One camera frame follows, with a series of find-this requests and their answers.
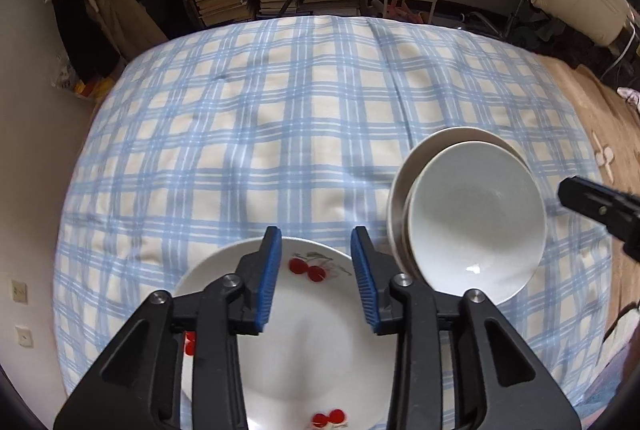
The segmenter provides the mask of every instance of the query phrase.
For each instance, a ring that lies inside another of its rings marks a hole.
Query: light switch
[[[29,349],[33,347],[33,336],[31,336],[31,331],[27,327],[15,326],[15,331],[18,333],[18,344],[21,347],[28,347]]]
[[[18,282],[17,280],[11,280],[11,291],[14,302],[20,304],[27,303],[27,284],[24,282]]]

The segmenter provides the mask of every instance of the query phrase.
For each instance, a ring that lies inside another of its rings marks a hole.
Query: blue and white checkered tablecloth
[[[565,176],[599,180],[571,104],[519,48],[329,16],[199,32],[127,67],[95,119],[62,214],[54,313],[66,389],[151,291],[171,291],[216,248],[270,224],[341,251],[363,224],[384,243],[403,158],[456,125],[503,137],[536,177],[545,253],[500,308],[579,402],[603,335],[610,241],[556,199]],[[450,395],[446,410],[450,418]]]

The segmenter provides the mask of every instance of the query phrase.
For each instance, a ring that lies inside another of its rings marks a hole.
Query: white bowl
[[[252,239],[221,249],[191,269],[174,295],[201,291],[234,272],[242,255],[259,246],[260,239]],[[290,268],[292,259],[298,268]],[[260,336],[238,336],[238,350],[250,430],[340,428],[312,424],[315,415],[328,418],[336,409],[352,430],[368,430],[386,419],[396,337],[371,332],[351,259],[343,253],[283,237],[269,323]],[[189,399],[192,375],[193,358],[185,354],[182,390]]]
[[[422,171],[410,198],[407,232],[415,263],[437,291],[513,297],[540,264],[545,206],[527,167],[493,144],[464,142]]]
[[[410,191],[431,159],[445,148],[465,141],[484,141],[500,146],[525,164],[516,150],[506,141],[491,132],[469,126],[455,126],[439,130],[423,139],[411,150],[396,173],[389,190],[386,203],[386,233],[391,246],[391,254],[396,259],[398,266],[403,272],[409,273],[414,278],[419,277],[420,272],[415,266],[411,253],[405,222],[405,208],[408,206]]]

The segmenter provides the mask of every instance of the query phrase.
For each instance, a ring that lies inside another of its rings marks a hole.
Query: black garment
[[[107,77],[120,60],[98,24],[86,13],[84,0],[52,0],[62,43],[82,81]]]

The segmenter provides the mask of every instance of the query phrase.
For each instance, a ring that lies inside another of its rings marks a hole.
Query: white cable
[[[623,50],[623,51],[622,51],[622,54],[620,54],[620,55],[619,55],[619,57],[618,57],[618,59],[617,59],[616,61],[614,61],[614,62],[611,64],[611,66],[610,66],[607,70],[605,70],[605,71],[602,73],[602,76],[600,76],[600,80],[601,80],[601,81],[602,81],[602,79],[603,79],[605,76],[607,76],[607,74],[609,73],[609,71],[610,71],[612,68],[614,68],[617,64],[619,64],[619,63],[620,63],[620,60],[622,60],[622,58],[624,58],[624,57],[625,57],[626,52],[629,50],[629,47],[631,47],[631,43],[634,41],[634,38],[638,35],[638,34],[636,33],[636,26],[634,25],[634,23],[633,23],[633,22],[629,22],[629,23],[631,23],[631,26],[634,28],[634,33],[631,35],[631,38],[629,38],[629,42],[628,42],[628,44],[626,44],[625,50]]]

